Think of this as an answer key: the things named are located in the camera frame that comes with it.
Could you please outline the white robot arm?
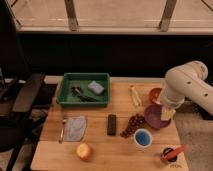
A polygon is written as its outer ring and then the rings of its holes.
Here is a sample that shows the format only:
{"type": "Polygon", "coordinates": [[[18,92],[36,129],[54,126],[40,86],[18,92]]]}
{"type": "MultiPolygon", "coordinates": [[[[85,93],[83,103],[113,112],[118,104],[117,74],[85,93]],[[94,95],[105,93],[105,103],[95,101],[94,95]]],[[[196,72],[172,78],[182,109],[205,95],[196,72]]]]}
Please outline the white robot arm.
{"type": "Polygon", "coordinates": [[[196,103],[204,120],[213,120],[213,86],[205,82],[208,68],[201,61],[191,61],[169,69],[160,93],[160,103],[178,109],[186,98],[196,103]]]}

